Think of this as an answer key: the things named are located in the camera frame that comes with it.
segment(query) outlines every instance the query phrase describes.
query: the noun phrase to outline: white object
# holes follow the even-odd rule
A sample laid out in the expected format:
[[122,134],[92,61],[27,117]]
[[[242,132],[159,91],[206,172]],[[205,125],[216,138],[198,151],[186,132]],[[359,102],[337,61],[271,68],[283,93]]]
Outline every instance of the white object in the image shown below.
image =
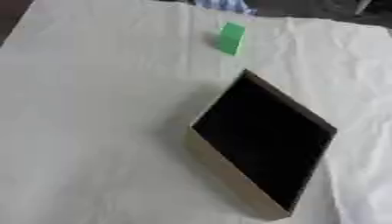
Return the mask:
[[232,11],[241,14],[254,15],[257,10],[250,9],[243,0],[195,0],[196,5],[206,9]]
[[[209,45],[227,21],[247,28],[236,57]],[[243,68],[339,128],[274,223],[390,223],[391,59],[379,27],[37,0],[0,49],[0,223],[261,223],[181,136]]]

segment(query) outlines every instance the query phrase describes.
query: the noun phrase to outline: white sheet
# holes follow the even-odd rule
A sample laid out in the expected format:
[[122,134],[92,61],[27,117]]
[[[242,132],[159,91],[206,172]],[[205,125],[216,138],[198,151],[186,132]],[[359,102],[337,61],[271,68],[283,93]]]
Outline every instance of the white sheet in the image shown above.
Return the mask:
[[[247,28],[235,57],[211,45],[227,21]],[[377,27],[36,0],[0,50],[0,223],[262,223],[181,143],[243,68],[339,128],[274,223],[391,223],[391,59]]]

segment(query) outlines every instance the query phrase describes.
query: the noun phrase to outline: table surface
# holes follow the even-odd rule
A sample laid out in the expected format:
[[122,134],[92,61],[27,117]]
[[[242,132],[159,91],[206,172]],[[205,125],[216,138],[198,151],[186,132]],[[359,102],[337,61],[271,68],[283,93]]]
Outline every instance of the table surface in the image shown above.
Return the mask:
[[[246,27],[235,57],[214,48],[227,21]],[[263,223],[182,144],[247,68],[339,128],[274,223],[387,223],[391,59],[377,27],[37,0],[0,49],[0,222]]]

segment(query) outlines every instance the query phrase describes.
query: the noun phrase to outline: blue checkered cloth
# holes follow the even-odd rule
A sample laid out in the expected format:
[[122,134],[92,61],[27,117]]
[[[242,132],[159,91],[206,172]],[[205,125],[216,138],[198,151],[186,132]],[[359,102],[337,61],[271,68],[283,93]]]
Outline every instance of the blue checkered cloth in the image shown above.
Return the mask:
[[257,10],[250,9],[243,0],[195,0],[196,5],[219,11],[233,11],[241,14],[255,15]]

